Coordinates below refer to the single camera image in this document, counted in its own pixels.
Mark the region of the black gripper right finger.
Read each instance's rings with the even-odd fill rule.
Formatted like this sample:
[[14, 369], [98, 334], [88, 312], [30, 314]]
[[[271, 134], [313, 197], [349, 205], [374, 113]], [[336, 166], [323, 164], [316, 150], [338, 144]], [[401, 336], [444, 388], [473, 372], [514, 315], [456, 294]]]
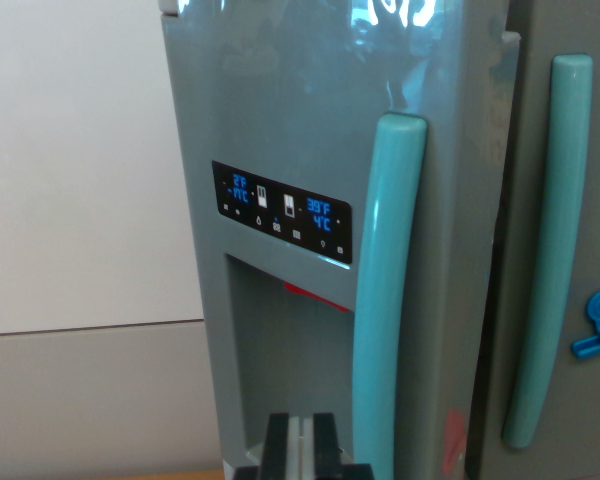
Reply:
[[343, 479], [334, 414], [316, 413], [302, 427], [301, 478]]

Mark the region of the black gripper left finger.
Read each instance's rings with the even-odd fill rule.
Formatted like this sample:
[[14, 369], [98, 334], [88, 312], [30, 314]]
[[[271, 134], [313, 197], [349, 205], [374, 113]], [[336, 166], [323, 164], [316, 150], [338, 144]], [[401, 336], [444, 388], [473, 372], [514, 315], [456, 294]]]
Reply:
[[260, 464], [260, 478], [300, 478], [300, 420], [288, 413], [269, 416]]

